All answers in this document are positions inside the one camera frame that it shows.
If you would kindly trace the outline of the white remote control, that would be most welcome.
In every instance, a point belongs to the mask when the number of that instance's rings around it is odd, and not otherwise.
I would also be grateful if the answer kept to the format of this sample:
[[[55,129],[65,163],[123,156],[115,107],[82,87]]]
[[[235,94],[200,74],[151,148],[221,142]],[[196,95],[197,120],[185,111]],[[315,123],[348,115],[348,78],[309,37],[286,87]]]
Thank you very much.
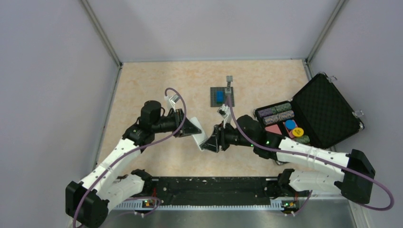
[[[205,142],[207,140],[207,134],[205,133],[201,123],[199,122],[199,120],[197,119],[197,117],[192,117],[191,119],[189,119],[189,121],[194,124],[200,131],[201,133],[197,133],[197,134],[193,134],[192,138],[194,139],[198,149],[200,151],[204,151],[204,149],[201,147],[202,143]]]

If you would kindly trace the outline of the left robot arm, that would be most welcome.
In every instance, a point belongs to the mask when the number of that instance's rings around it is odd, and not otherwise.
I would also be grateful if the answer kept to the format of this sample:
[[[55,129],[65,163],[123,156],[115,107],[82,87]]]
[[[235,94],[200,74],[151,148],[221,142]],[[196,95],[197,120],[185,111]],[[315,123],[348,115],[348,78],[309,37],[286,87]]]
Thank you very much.
[[[147,101],[140,116],[118,141],[113,151],[90,174],[79,182],[70,182],[66,187],[65,211],[68,216],[88,228],[98,228],[109,212],[129,197],[152,192],[150,175],[135,170],[122,180],[119,174],[138,157],[146,145],[155,145],[157,133],[171,133],[173,137],[201,134],[200,127],[192,123],[183,109],[171,108],[163,115],[158,101]]]

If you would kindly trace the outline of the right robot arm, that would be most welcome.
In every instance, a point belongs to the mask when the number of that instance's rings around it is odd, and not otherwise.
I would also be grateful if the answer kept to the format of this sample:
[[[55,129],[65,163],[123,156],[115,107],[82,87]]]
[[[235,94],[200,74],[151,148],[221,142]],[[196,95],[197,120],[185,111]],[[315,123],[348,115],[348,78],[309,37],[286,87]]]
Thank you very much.
[[[279,176],[279,191],[285,196],[306,190],[340,193],[350,201],[368,204],[375,170],[366,155],[353,149],[350,153],[332,152],[302,144],[280,134],[266,131],[248,115],[230,123],[217,124],[212,135],[200,144],[211,152],[227,150],[231,145],[253,148],[264,159],[296,163],[314,169],[313,172],[285,171]]]

